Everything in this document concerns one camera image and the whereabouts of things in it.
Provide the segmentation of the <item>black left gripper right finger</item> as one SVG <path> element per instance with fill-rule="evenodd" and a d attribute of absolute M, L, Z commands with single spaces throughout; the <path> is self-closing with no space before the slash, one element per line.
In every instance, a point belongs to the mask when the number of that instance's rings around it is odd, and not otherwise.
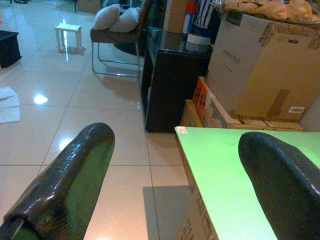
<path fill-rule="evenodd" d="M 320 238 L 320 169 L 297 147 L 270 134 L 246 132 L 241 164 L 279 240 Z"/>

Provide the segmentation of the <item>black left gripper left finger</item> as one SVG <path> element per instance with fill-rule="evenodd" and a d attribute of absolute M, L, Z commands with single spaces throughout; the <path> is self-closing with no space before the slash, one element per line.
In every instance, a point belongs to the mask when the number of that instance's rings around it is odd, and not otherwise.
<path fill-rule="evenodd" d="M 115 148 L 105 123 L 84 127 L 3 218 L 3 240 L 82 240 Z"/>

